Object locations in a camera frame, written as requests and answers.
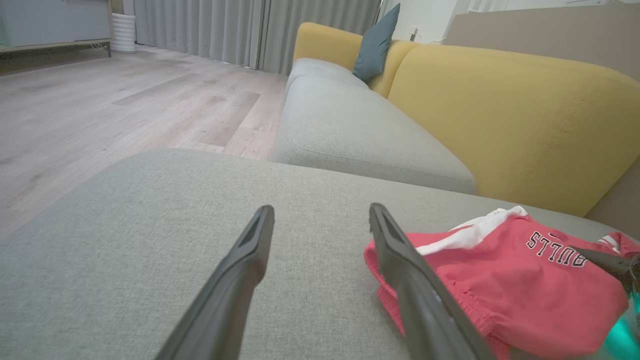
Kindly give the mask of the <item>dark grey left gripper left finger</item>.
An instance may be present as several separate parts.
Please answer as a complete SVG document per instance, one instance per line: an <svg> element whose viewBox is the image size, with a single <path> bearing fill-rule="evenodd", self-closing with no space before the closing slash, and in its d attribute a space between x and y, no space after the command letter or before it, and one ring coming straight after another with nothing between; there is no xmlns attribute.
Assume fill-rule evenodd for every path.
<svg viewBox="0 0 640 360"><path fill-rule="evenodd" d="M237 360L254 290L265 277L274 232L271 205L249 223L199 290L158 360Z"/></svg>

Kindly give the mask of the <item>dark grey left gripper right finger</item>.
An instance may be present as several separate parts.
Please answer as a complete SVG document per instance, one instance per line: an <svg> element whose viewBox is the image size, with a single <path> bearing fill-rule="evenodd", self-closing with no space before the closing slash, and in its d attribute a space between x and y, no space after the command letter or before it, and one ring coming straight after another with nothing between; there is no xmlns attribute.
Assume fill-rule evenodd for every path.
<svg viewBox="0 0 640 360"><path fill-rule="evenodd" d="M397 294L412 360L494 360L495 354L436 272L381 203L369 208L378 271Z"/></svg>

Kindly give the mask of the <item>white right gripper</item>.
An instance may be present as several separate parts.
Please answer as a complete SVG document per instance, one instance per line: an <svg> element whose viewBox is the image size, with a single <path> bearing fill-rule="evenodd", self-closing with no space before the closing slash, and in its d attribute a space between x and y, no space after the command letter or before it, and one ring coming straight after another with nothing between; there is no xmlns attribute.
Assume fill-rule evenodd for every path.
<svg viewBox="0 0 640 360"><path fill-rule="evenodd" d="M615 360L640 358L640 275L639 256L626 258L572 246L588 262L616 278L629 300L628 310L618 319L605 339L605 348Z"/></svg>

